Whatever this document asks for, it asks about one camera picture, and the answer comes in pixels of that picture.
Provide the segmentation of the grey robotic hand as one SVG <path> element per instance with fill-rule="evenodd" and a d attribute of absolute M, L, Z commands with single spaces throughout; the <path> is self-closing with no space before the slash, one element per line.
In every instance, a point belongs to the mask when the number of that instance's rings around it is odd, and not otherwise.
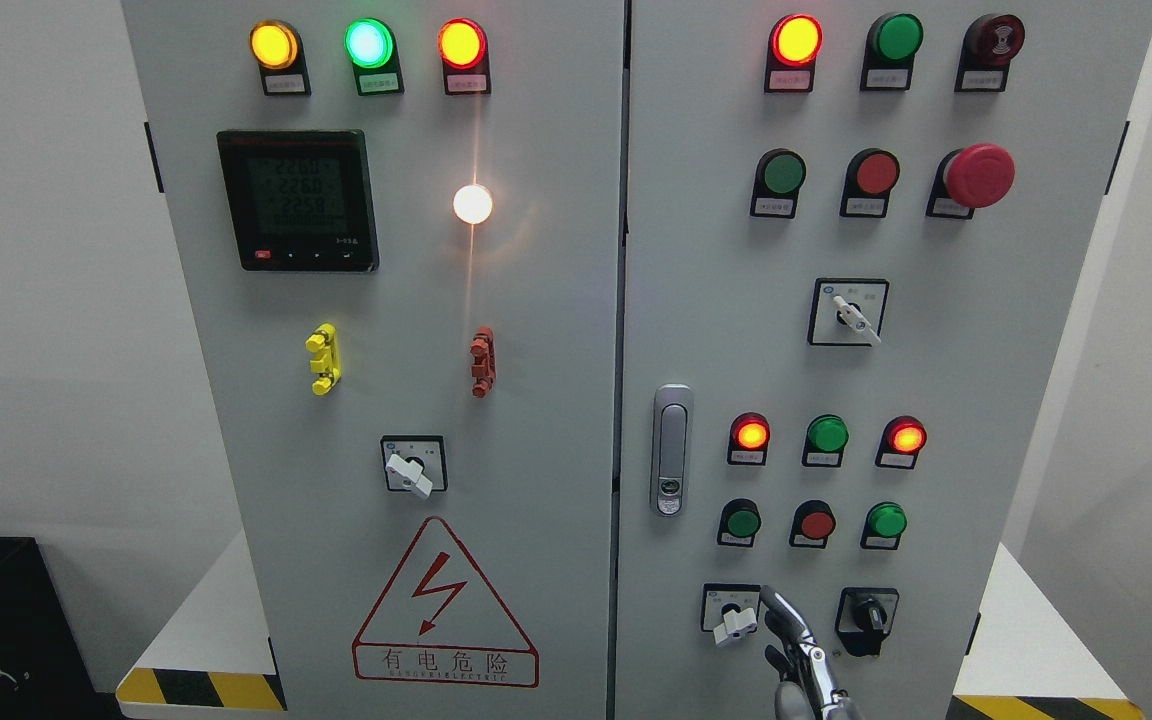
<path fill-rule="evenodd" d="M 861 719 L 861 710 L 838 685 L 829 655 L 799 611 L 772 585 L 763 584 L 759 598 L 764 624 L 781 642 L 781 651 L 768 644 L 765 660 L 780 674 L 774 694 L 776 719 Z"/>

